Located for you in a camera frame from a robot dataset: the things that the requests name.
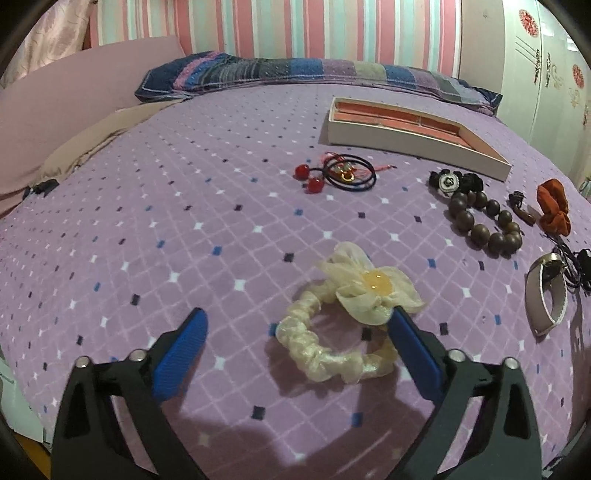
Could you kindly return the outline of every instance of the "metal screw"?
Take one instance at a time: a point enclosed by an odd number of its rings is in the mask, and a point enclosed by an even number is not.
[[[141,348],[138,348],[137,350],[134,350],[133,352],[131,352],[129,354],[129,359],[132,362],[141,362],[142,360],[144,360],[146,357],[148,356],[148,354],[146,353],[146,350],[143,350]]]
[[[512,370],[517,370],[519,368],[519,362],[512,356],[505,358],[505,365]]]
[[[86,355],[79,356],[76,359],[75,365],[77,368],[86,368],[90,365],[90,358],[88,358]]]
[[[454,362],[463,362],[466,359],[466,354],[461,350],[454,348],[453,350],[449,350],[447,356],[451,358]]]

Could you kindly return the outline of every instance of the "bed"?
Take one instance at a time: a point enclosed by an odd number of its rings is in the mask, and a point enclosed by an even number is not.
[[[163,409],[212,479],[383,478],[412,444],[432,406],[404,366],[358,385],[306,381],[273,327],[339,241],[375,265],[408,274],[428,303],[414,320],[447,348],[475,359],[519,359],[540,428],[543,461],[566,444],[588,405],[583,325],[588,299],[569,298],[567,321],[536,341],[524,275],[552,243],[537,226],[511,259],[471,249],[446,203],[426,186],[441,164],[361,148],[329,147],[334,96],[384,101],[467,125],[512,163],[489,197],[555,177],[571,206],[572,250],[588,247],[591,206],[541,154],[496,118],[432,98],[352,85],[268,85],[210,93],[171,106],[121,135],[52,194],[0,220],[0,345],[27,400],[51,433],[74,360],[125,357],[205,309],[210,333],[181,396]],[[376,187],[307,195],[296,165],[326,150],[397,168]],[[362,328],[328,309],[316,324],[338,351],[374,348]],[[466,414],[444,467],[475,421]],[[148,465],[129,418],[134,455]]]

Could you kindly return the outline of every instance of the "blue gripper pad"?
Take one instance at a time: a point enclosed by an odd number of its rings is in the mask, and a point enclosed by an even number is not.
[[[388,336],[408,368],[418,392],[426,400],[439,405],[443,400],[444,373],[418,333],[408,314],[396,307],[388,321]]]
[[[154,370],[152,395],[156,401],[163,402],[177,395],[206,338],[207,315],[197,310]]]

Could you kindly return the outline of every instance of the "orange scrunchie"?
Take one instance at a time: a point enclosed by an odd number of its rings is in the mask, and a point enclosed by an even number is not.
[[[556,179],[547,180],[539,185],[538,203],[544,212],[544,216],[540,219],[542,230],[546,233],[568,236],[570,234],[569,203],[564,194],[563,185]]]

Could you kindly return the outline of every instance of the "scrunchie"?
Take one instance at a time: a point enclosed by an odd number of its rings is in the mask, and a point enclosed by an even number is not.
[[[557,179],[538,186],[538,203],[544,212],[540,226],[546,233],[570,235],[569,202],[564,187]]]
[[[337,299],[353,318],[365,325],[386,324],[397,305],[416,312],[424,302],[409,278],[397,268],[376,269],[363,250],[350,242],[338,244],[335,253],[319,268],[329,278],[310,286],[287,309],[287,316],[275,332],[277,340],[289,350],[297,367],[315,382],[341,375],[350,384],[392,372],[398,352],[389,337],[374,353],[334,354],[330,348],[320,346],[318,336],[309,328],[322,303]]]

